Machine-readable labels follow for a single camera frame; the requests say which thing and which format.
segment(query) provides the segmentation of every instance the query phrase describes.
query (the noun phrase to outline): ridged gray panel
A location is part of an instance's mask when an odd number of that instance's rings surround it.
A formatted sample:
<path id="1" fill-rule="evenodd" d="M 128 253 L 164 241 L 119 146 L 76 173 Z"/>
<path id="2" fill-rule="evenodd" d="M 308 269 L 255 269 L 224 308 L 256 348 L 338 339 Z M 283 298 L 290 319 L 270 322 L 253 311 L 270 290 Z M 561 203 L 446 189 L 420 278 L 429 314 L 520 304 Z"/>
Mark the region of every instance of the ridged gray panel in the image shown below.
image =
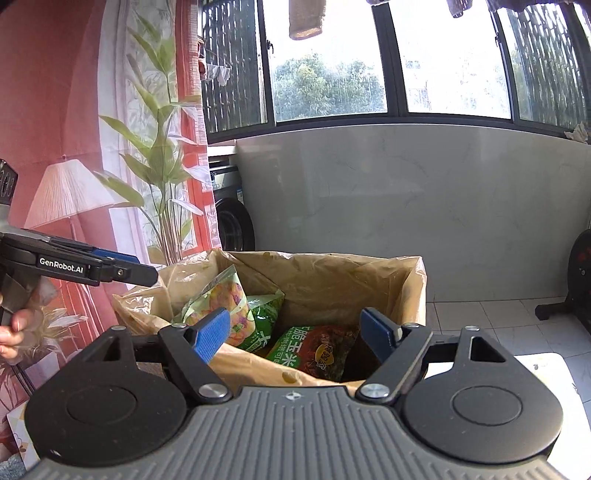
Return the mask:
<path id="1" fill-rule="evenodd" d="M 200 407 L 183 432 L 127 465 L 83 469 L 42 460 L 26 480 L 550 480 L 534 459 L 508 468 L 451 462 L 416 442 L 386 407 L 343 387 L 246 387 L 225 405 Z"/>

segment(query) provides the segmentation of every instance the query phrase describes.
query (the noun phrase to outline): washing machine door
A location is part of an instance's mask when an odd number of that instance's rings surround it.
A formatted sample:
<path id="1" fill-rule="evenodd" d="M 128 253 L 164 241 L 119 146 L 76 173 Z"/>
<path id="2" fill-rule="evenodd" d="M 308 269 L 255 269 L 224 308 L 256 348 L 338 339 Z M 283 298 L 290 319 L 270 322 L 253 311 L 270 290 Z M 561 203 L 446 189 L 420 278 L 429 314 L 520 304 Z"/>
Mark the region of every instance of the washing machine door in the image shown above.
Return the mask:
<path id="1" fill-rule="evenodd" d="M 238 200 L 224 198 L 216 202 L 217 229 L 226 252 L 249 252 L 255 249 L 255 231 L 251 216 Z"/>

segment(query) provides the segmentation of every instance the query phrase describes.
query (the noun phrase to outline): lampshade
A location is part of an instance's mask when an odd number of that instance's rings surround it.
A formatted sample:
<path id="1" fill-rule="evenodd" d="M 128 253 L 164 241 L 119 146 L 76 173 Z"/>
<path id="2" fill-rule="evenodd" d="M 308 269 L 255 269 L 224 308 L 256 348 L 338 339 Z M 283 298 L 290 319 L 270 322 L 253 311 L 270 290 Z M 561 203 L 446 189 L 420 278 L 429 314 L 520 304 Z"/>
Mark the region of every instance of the lampshade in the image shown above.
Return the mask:
<path id="1" fill-rule="evenodd" d="M 31 209 L 25 228 L 35 228 L 96 208 L 125 203 L 125 199 L 105 187 L 80 160 L 49 165 Z"/>

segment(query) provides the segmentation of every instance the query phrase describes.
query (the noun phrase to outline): white wall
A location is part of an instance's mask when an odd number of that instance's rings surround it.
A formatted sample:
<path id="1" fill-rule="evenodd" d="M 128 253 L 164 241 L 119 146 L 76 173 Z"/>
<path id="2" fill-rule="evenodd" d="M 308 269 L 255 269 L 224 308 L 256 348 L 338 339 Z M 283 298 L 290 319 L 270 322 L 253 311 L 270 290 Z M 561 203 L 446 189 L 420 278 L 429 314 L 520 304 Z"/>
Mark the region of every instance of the white wall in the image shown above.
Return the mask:
<path id="1" fill-rule="evenodd" d="M 566 294 L 591 148 L 455 125 L 364 125 L 239 140 L 257 249 L 421 255 L 427 301 Z"/>

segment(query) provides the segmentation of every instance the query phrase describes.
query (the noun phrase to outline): window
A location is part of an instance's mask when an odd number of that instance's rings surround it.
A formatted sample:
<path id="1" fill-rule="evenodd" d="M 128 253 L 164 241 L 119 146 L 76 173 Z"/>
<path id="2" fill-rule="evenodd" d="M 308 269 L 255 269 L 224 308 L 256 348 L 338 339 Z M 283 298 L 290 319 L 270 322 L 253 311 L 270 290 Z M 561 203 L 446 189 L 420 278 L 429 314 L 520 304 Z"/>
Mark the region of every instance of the window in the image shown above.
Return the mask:
<path id="1" fill-rule="evenodd" d="M 428 112 L 431 109 L 429 93 L 426 88 L 408 88 L 408 108 L 413 111 Z"/>
<path id="2" fill-rule="evenodd" d="M 486 2 L 460 18 L 447 2 L 390 2 L 410 112 L 510 118 L 501 51 Z M 424 90 L 417 101 L 416 91 Z"/>
<path id="3" fill-rule="evenodd" d="M 583 82 L 562 11 L 534 5 L 499 10 L 524 120 L 574 128 L 586 120 Z"/>
<path id="4" fill-rule="evenodd" d="M 386 112 L 384 73 L 372 8 L 327 0 L 323 32 L 289 38 L 289 1 L 265 0 L 273 106 L 277 122 Z"/>
<path id="5" fill-rule="evenodd" d="M 267 121 L 256 0 L 204 0 L 203 46 L 209 66 L 230 69 L 225 85 L 203 81 L 207 133 Z"/>
<path id="6" fill-rule="evenodd" d="M 577 17 L 579 17 L 579 21 L 583 26 L 583 30 L 585 31 L 585 36 L 589 43 L 591 43 L 591 20 L 585 11 L 581 8 L 579 4 L 574 5 L 574 10 L 577 12 Z"/>

